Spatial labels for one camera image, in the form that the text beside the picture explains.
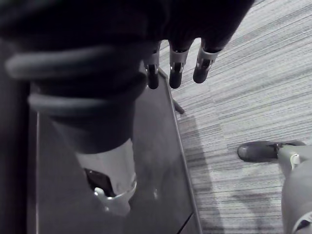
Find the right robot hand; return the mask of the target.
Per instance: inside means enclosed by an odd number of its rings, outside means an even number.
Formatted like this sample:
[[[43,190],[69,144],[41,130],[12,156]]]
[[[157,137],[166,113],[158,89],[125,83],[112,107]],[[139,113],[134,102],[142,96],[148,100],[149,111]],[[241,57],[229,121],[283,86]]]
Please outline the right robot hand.
[[[251,0],[3,0],[0,37],[14,53],[8,75],[28,81],[36,112],[77,157],[95,197],[118,216],[137,188],[135,101],[156,88],[158,45],[182,65],[201,38],[210,65],[253,5]]]

